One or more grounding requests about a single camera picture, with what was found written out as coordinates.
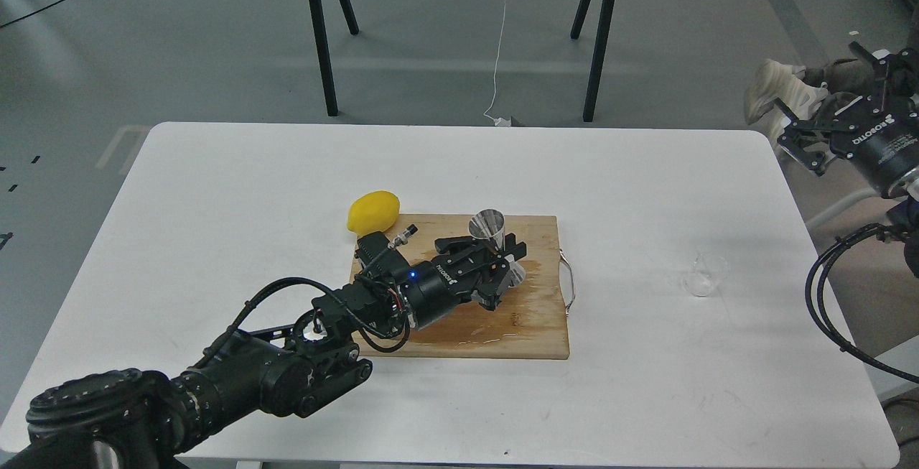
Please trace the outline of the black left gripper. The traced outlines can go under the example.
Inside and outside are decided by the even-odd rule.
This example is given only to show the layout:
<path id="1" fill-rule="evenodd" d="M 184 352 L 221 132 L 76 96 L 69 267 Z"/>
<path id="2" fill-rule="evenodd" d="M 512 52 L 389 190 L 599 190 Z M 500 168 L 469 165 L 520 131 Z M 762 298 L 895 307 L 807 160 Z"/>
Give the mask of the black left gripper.
<path id="1" fill-rule="evenodd" d="M 495 311 L 503 295 L 521 285 L 526 270 L 518 260 L 528 253 L 515 234 L 499 249 L 490 239 L 458 236 L 434 240 L 437 255 L 411 266 L 404 279 L 404 297 L 411 311 L 411 327 L 426 328 L 463 303 L 476 302 Z"/>

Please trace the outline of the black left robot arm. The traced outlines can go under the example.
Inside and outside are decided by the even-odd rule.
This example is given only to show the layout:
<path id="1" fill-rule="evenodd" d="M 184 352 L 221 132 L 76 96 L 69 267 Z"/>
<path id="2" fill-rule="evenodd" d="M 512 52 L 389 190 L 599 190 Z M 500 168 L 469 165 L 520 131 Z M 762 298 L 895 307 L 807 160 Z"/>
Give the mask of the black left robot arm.
<path id="1" fill-rule="evenodd" d="M 360 237 L 360 269 L 340 289 L 270 282 L 173 379 L 128 368 L 43 391 L 27 410 L 29 446 L 4 466 L 180 468 L 177 455 L 252 412 L 305 419 L 365 383 L 372 362 L 355 333 L 393 353 L 464 303 L 495 310 L 525 279 L 526 244 L 512 233 L 470 224 L 468 236 L 437 239 L 436 256 L 411 265 L 398 249 L 414 233 Z"/>

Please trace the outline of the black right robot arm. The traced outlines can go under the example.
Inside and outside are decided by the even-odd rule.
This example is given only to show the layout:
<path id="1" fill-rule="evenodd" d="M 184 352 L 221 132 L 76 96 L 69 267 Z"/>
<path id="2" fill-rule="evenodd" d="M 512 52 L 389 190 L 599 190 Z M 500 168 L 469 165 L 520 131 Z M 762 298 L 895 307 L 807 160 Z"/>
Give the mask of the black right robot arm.
<path id="1" fill-rule="evenodd" d="M 825 65 L 795 66 L 767 135 L 802 207 L 817 259 L 805 305 L 818 331 L 880 360 L 917 335 L 917 50 L 844 47 Z"/>

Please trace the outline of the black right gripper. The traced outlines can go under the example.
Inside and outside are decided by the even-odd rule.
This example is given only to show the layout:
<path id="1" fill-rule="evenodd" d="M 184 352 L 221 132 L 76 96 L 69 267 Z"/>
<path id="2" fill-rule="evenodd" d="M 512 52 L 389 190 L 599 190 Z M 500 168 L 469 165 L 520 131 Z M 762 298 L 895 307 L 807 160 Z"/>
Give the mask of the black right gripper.
<path id="1" fill-rule="evenodd" d="M 817 177 L 823 177 L 837 156 L 850 162 L 883 198 L 917 200 L 917 106 L 912 100 L 917 95 L 917 50 L 906 47 L 878 58 L 857 41 L 848 49 L 871 67 L 870 96 L 835 93 L 825 102 L 831 124 L 840 131 L 817 118 L 801 118 L 782 99 L 774 99 L 775 108 L 790 119 L 778 146 Z M 808 149 L 817 143 L 829 144 L 833 154 Z"/>

